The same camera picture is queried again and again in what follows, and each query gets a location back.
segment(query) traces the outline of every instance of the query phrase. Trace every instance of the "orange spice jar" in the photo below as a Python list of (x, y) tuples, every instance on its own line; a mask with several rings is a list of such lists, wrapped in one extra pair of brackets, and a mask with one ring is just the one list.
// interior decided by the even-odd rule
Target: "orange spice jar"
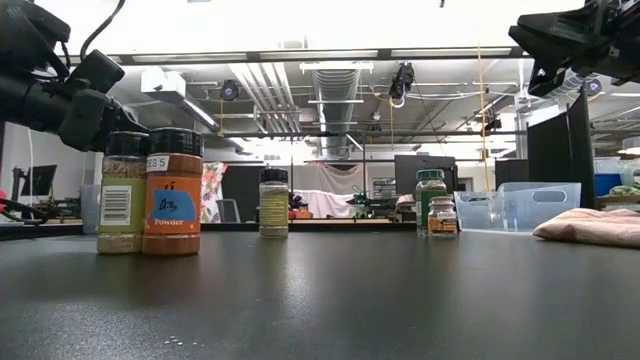
[(192, 255), (200, 251), (202, 135), (179, 128), (149, 134), (147, 201), (142, 253)]

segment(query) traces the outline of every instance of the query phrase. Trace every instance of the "pink towel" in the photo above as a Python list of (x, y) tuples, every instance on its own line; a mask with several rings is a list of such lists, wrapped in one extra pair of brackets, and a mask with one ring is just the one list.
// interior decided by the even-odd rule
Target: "pink towel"
[(538, 226), (533, 234), (552, 241), (640, 248), (640, 214), (573, 209)]

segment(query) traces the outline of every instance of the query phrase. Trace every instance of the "small spice jar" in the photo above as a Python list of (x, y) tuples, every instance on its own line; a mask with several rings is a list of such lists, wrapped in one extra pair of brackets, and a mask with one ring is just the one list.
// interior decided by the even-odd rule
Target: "small spice jar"
[(458, 222), (455, 204), (451, 196), (436, 196), (431, 198), (429, 207), (429, 237), (454, 238), (458, 234)]
[(147, 202), (142, 252), (191, 255), (200, 251), (202, 135), (160, 128), (149, 135)]
[(426, 169), (416, 173), (416, 225), (418, 235), (427, 236), (429, 228), (429, 204), (431, 198), (447, 195), (447, 185), (444, 183), (444, 171), (441, 169)]
[(260, 236), (289, 236), (289, 173), (281, 169), (260, 172)]
[(102, 160), (98, 253), (128, 254), (142, 249), (145, 215), (147, 134), (109, 134)]

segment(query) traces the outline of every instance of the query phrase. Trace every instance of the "black lid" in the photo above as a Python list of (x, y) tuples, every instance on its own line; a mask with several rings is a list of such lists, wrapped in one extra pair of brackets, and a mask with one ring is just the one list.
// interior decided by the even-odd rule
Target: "black lid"
[(149, 135), (130, 131), (115, 131), (107, 137), (104, 156), (147, 156)]
[(149, 154), (177, 153), (202, 157), (204, 142), (199, 133), (180, 128), (159, 128), (151, 130)]
[(260, 182), (267, 181), (289, 182), (289, 173), (282, 169), (264, 169), (260, 171)]

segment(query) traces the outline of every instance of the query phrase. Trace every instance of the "dark countertop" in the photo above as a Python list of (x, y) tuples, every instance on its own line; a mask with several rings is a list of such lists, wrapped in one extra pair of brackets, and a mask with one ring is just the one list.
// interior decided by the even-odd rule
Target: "dark countertop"
[(635, 250), (406, 232), (205, 233), (173, 259), (94, 249), (0, 243), (0, 358), (640, 358)]

